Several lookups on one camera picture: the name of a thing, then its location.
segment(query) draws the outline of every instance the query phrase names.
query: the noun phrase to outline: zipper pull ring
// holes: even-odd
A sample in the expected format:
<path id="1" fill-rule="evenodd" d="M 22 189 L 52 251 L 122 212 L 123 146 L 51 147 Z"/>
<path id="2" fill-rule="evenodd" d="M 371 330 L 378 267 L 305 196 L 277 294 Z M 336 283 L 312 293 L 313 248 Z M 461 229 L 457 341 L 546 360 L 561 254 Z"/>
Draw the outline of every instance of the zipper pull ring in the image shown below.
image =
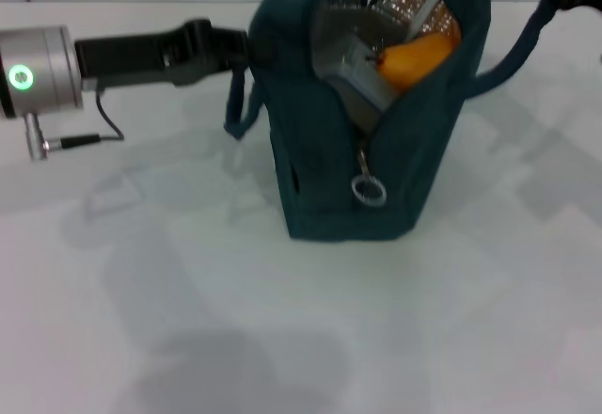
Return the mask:
<path id="1" fill-rule="evenodd" d="M 387 203 L 387 189 L 368 168 L 366 153 L 362 150 L 357 155 L 361 174 L 351 181 L 354 196 L 368 207 L 383 207 Z"/>

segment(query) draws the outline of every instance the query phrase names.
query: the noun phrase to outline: green indicator light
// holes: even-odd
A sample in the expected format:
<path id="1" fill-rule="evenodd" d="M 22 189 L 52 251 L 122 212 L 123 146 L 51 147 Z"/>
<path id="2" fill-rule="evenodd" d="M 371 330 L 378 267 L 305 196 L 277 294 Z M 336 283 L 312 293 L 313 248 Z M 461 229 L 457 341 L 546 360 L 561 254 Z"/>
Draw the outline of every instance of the green indicator light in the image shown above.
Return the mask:
<path id="1" fill-rule="evenodd" d="M 11 85 L 25 91 L 34 84 L 34 73 L 23 64 L 16 64 L 8 71 L 8 80 Z"/>

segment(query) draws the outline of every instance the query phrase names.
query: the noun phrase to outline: white tabletop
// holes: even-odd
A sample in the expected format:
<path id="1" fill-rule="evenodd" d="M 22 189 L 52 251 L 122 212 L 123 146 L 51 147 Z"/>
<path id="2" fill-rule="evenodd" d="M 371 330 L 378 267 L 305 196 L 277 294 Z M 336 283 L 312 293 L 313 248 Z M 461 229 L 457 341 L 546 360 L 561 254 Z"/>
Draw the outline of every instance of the white tabletop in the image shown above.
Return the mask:
<path id="1" fill-rule="evenodd" d="M 534 5 L 495 5 L 485 64 Z M 2 5 L 74 37 L 245 28 L 255 6 Z M 0 410 L 15 414 L 602 411 L 602 21 L 563 14 L 467 103 L 417 229 L 291 241 L 266 115 L 222 129 L 229 79 L 117 89 L 127 136 L 29 163 L 0 126 Z M 86 111 L 46 135 L 106 130 Z"/>

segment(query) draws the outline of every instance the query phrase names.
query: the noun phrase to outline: bag strap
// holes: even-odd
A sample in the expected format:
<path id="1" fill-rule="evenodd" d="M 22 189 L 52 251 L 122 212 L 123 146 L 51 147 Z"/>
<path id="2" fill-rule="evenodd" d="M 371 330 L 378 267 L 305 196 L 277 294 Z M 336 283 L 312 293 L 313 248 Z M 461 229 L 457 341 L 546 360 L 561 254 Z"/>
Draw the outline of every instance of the bag strap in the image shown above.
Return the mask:
<path id="1" fill-rule="evenodd" d="M 466 92 L 466 98 L 485 94 L 505 83 L 525 64 L 537 45 L 542 29 L 554 18 L 558 6 L 552 0 L 542 0 L 533 13 L 510 53 L 494 69 L 477 75 Z"/>
<path id="2" fill-rule="evenodd" d="M 263 97 L 260 87 L 255 84 L 251 90 L 246 116 L 243 119 L 245 104 L 245 71 L 235 71 L 230 85 L 230 96 L 226 108 L 226 123 L 224 129 L 235 139 L 241 140 L 246 132 L 253 127 L 263 107 Z"/>

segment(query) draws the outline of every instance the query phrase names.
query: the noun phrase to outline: canvas bag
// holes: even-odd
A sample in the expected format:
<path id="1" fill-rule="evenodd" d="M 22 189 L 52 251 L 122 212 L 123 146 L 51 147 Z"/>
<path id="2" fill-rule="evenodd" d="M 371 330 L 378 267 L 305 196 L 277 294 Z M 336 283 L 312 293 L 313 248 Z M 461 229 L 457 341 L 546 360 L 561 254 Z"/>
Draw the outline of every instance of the canvas bag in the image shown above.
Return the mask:
<path id="1" fill-rule="evenodd" d="M 464 101 L 499 86 L 520 69 L 557 6 L 542 0 L 509 55 L 493 70 L 476 75 L 491 22 L 491 0 L 443 0 L 463 39 L 441 66 L 394 102 L 371 135 L 367 164 L 388 194 L 385 205 L 374 208 L 359 202 L 351 188 L 361 168 L 341 98 L 311 65 L 309 24 L 321 1 L 263 0 L 249 39 L 268 43 L 275 58 L 269 65 L 250 65 L 255 84 L 244 117 L 245 73 L 234 73 L 225 128 L 242 139 L 266 106 L 292 238 L 395 239 L 416 225 Z"/>

